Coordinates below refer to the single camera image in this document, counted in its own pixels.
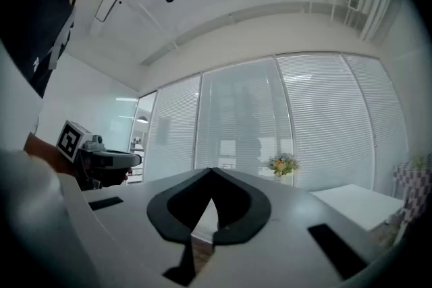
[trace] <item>black tape strip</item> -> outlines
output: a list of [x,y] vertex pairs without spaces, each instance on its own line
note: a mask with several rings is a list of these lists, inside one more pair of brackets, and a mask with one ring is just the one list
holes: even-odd
[[113,206],[122,202],[123,202],[122,199],[118,197],[112,197],[112,198],[97,200],[95,202],[90,202],[88,203],[88,205],[90,205],[92,210],[99,210],[99,209],[108,208],[109,206]]
[[367,264],[327,225],[308,231],[344,280],[366,268]]

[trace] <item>white wall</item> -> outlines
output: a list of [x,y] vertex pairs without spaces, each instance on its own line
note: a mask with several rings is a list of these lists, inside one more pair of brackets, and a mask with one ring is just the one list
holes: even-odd
[[64,53],[52,73],[39,115],[36,135],[56,145],[69,119],[103,137],[105,147],[128,150],[136,103],[116,98],[137,98],[137,93]]
[[150,65],[141,94],[159,86],[237,61],[302,51],[345,51],[378,56],[379,50],[329,16],[287,14],[246,20],[199,36]]
[[405,116],[410,155],[432,152],[432,46],[410,0],[399,13],[380,54]]

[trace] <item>window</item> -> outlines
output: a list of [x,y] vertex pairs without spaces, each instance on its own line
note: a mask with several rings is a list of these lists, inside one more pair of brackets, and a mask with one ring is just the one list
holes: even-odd
[[262,58],[166,86],[150,128],[147,181],[205,167],[273,176],[269,159],[287,153],[300,163],[297,187],[391,194],[392,169],[408,158],[380,61],[340,53]]
[[[134,118],[134,126],[130,136],[129,151],[132,154],[140,155],[144,158],[145,145],[147,143],[147,136],[149,133],[149,121],[155,103],[156,92],[148,94],[135,104],[136,112]],[[123,98],[124,101],[134,101],[133,98]],[[131,183],[142,182],[142,162],[140,165],[132,168],[132,174],[128,174],[128,180],[124,183],[129,185]]]
[[290,119],[274,59],[206,72],[202,80],[196,168],[268,175],[271,157],[292,153]]
[[390,195],[394,166],[408,160],[402,109],[379,60],[356,56],[346,60],[358,80],[371,116],[375,139],[374,190]]
[[278,58],[288,91],[300,169],[296,185],[324,190],[349,183],[371,188],[373,137],[365,101],[337,54]]
[[159,89],[148,134],[144,181],[192,169],[200,76]]

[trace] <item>flower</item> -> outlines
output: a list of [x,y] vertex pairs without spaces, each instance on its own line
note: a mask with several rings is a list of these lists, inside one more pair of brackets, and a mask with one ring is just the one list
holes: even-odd
[[270,159],[268,167],[275,171],[276,175],[281,176],[293,173],[299,168],[299,165],[291,154],[282,154]]
[[277,168],[277,170],[278,170],[279,172],[283,172],[284,169],[286,168],[286,165],[283,164],[283,163],[280,163],[280,164],[278,164],[278,165],[276,166],[276,168]]

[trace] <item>wooden floor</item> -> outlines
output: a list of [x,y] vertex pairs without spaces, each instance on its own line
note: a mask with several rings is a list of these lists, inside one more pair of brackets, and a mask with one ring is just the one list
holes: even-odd
[[389,223],[382,223],[370,232],[372,238],[383,248],[391,248],[398,235],[403,216],[403,214],[392,215]]
[[192,237],[192,254],[194,256],[195,273],[198,274],[213,254],[211,243]]

